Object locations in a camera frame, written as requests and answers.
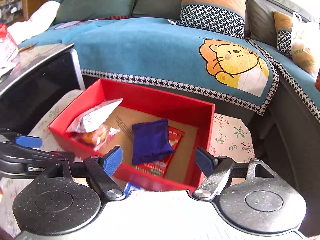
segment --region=sofa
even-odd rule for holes
[[[222,16],[227,20],[219,18],[224,26],[212,30],[198,21],[207,15],[205,3],[59,0],[52,26],[19,46],[74,43],[87,85],[107,78],[156,87],[215,103],[217,113],[240,118],[251,130],[256,156],[305,198],[301,231],[319,235],[320,92],[315,79],[277,49],[273,12],[291,16],[295,11],[304,22],[318,19],[290,0],[241,2],[243,8],[232,5],[234,10]],[[195,6],[204,11],[184,18]],[[225,7],[218,7],[218,14],[224,12]],[[229,17],[243,20],[241,28]],[[70,21],[80,22],[59,28]],[[248,69],[225,74],[233,53],[242,60],[235,59],[237,65],[255,62],[249,70],[258,73],[258,81]],[[222,70],[215,70],[214,60]]]

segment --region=red box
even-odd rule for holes
[[[76,156],[86,158],[97,155],[99,153],[90,147],[73,141],[71,133],[65,131],[79,114],[105,100],[117,98],[123,98],[123,107],[195,126],[198,130],[183,184],[144,173],[126,163],[121,163],[114,176],[149,190],[189,189],[193,192],[204,178],[196,166],[194,150],[199,146],[209,149],[214,104],[139,85],[99,79],[67,106],[49,125],[49,129],[59,145],[67,151],[73,151]]]

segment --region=houndstooth pillow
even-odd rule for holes
[[[285,30],[278,30],[277,32],[278,42],[277,42],[277,49],[291,57],[290,47],[291,47],[291,32]]]
[[[184,5],[177,25],[208,30],[243,39],[244,19],[238,14],[208,5]]]

